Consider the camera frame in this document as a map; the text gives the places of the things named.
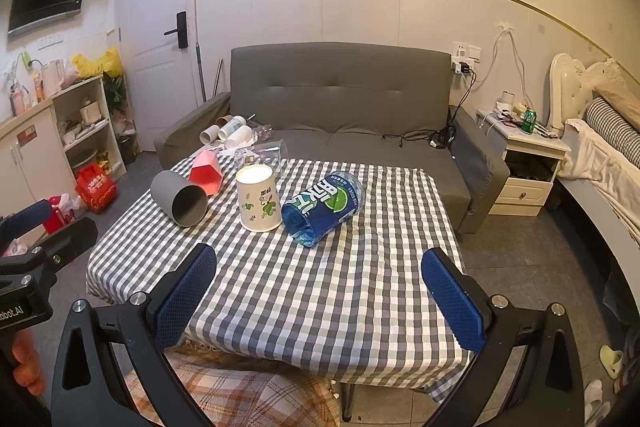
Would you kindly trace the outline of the person's left hand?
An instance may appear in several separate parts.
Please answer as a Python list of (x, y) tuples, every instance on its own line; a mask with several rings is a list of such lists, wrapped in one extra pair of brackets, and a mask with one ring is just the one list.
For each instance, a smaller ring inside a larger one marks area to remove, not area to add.
[(13, 369), (17, 384), (35, 397), (43, 395), (46, 390), (46, 379), (40, 365), (34, 336), (29, 329), (22, 329), (15, 334), (11, 351), (17, 361), (17, 367)]

